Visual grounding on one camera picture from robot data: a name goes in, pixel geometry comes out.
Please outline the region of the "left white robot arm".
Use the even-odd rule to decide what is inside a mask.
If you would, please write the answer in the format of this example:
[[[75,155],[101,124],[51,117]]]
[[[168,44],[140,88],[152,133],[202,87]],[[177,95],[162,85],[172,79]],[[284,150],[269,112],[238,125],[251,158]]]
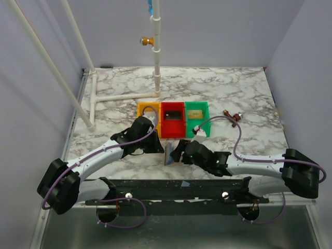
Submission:
[[[116,133],[100,147],[86,155],[63,161],[52,161],[37,187],[42,197],[43,210],[53,209],[57,214],[64,214],[79,201],[98,199],[109,205],[114,201],[115,192],[104,180],[96,180],[90,190],[85,180],[104,166],[121,160],[141,149],[146,154],[163,153],[157,122],[139,116],[131,127]]]

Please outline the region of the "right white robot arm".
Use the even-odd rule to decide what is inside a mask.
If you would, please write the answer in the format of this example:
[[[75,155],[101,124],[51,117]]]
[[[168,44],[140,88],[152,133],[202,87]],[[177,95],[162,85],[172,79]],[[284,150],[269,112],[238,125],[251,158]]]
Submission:
[[[175,162],[194,164],[218,177],[251,175],[248,185],[239,189],[244,203],[279,192],[292,192],[307,199],[319,195],[317,164],[295,149],[276,156],[236,156],[227,151],[211,151],[198,141],[180,140],[170,156]]]

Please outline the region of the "black card in red bin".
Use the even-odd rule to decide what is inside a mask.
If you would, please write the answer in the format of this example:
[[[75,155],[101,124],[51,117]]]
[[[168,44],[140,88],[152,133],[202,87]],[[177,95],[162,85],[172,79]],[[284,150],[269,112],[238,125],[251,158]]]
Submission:
[[[168,110],[164,112],[164,119],[168,121],[182,120],[182,112],[177,110]]]

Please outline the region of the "gold card in green bin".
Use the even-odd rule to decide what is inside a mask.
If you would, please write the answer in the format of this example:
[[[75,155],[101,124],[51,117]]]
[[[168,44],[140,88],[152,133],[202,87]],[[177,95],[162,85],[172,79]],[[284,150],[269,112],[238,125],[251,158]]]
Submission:
[[[200,109],[192,109],[187,112],[188,119],[203,119],[204,114]]]

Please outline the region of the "yellow plastic bin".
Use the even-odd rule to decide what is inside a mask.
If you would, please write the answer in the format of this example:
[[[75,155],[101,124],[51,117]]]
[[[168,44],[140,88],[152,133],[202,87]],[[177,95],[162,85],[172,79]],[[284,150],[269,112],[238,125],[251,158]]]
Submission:
[[[158,124],[156,130],[159,138],[161,138],[161,102],[138,102],[137,104],[137,116],[144,116],[149,118],[153,123],[156,123],[156,114],[158,113]]]

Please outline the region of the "red plastic bin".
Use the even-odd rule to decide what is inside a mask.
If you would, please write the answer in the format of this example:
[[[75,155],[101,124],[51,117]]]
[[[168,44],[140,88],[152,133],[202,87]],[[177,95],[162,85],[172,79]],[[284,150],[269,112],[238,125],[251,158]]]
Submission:
[[[161,103],[161,137],[177,139],[186,136],[186,118],[184,102]]]

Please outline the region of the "green plastic bin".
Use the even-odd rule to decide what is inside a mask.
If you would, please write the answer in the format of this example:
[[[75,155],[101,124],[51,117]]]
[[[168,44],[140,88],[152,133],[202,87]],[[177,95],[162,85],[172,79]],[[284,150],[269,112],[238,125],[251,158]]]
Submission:
[[[187,112],[192,109],[200,109],[203,111],[203,119],[188,119]],[[185,102],[185,113],[186,113],[186,137],[193,138],[192,132],[195,126],[198,126],[210,118],[208,102]]]

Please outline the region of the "brown brass faucet valve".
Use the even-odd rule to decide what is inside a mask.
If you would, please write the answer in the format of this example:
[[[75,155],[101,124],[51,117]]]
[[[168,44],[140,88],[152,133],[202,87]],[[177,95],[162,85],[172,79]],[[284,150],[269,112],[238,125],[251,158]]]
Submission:
[[[235,128],[237,126],[237,123],[242,119],[243,115],[241,113],[236,113],[234,115],[231,115],[227,110],[223,111],[223,114],[231,119],[232,127]]]

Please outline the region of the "orange nozzle on pipe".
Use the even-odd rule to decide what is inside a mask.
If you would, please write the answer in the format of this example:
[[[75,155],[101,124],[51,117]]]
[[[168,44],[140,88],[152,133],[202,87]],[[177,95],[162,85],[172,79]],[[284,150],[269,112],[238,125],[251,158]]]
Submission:
[[[140,44],[142,46],[151,45],[154,46],[154,38],[153,37],[141,37],[140,38]]]

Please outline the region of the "black mounting rail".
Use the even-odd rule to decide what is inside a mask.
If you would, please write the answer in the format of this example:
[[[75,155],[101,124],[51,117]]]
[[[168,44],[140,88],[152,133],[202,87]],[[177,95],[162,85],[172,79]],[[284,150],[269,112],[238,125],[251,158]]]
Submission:
[[[213,180],[108,180],[84,181],[78,202],[95,205],[102,220],[115,215],[237,215],[258,202],[267,204],[275,193],[253,195],[252,178]]]

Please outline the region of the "white PVC pipe frame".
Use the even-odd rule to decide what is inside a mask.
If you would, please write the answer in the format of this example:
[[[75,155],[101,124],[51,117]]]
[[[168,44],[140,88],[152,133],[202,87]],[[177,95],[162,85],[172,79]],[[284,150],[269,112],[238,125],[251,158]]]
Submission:
[[[98,97],[96,95],[98,74],[93,65],[93,62],[91,60],[88,49],[83,40],[83,37],[80,33],[79,27],[76,23],[76,20],[74,18],[70,5],[69,5],[68,1],[62,1],[61,3],[66,12],[66,15],[67,15],[69,21],[70,21],[74,34],[83,51],[83,54],[89,65],[90,72],[92,74],[89,116],[87,116],[85,114],[85,112],[83,111],[83,109],[81,108],[80,104],[78,103],[78,100],[76,99],[73,92],[69,88],[67,82],[65,81],[64,77],[60,73],[59,69],[57,68],[56,64],[54,63],[53,59],[51,58],[50,54],[48,53],[48,51],[45,48],[45,46],[43,45],[42,41],[40,40],[37,33],[33,29],[32,25],[30,24],[28,18],[25,16],[24,12],[20,8],[17,1],[6,1],[6,4],[11,9],[12,13],[15,15],[18,22],[21,24],[25,33],[27,34],[30,41],[34,45],[36,51],[41,56],[42,60],[44,61],[44,63],[48,67],[48,69],[51,71],[52,75],[56,79],[59,86],[62,88],[64,93],[70,99],[75,111],[79,114],[79,116],[81,117],[81,119],[83,120],[83,122],[85,123],[85,125],[89,131],[91,131],[91,132],[95,131],[95,106],[97,103],[106,102],[106,101],[128,100],[128,99],[155,98],[160,95],[161,16],[160,16],[160,2],[159,1],[148,1],[148,10],[150,13],[150,22],[153,26],[153,38],[154,38],[154,46],[151,48],[153,57],[154,57],[154,71],[153,71],[154,84],[155,84],[154,92],[110,95],[110,96],[102,96],[102,97]]]

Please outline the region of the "aluminium extrusion frame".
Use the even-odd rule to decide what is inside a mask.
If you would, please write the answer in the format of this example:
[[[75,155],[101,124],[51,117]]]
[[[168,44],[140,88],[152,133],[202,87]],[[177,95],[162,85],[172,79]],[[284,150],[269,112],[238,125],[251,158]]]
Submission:
[[[297,206],[307,206],[307,205],[316,205],[315,199],[306,199],[303,197],[296,196],[292,193],[285,193],[282,195],[281,193],[271,194],[268,197],[269,202],[268,205],[283,205],[283,197],[285,197],[286,205],[297,205]]]

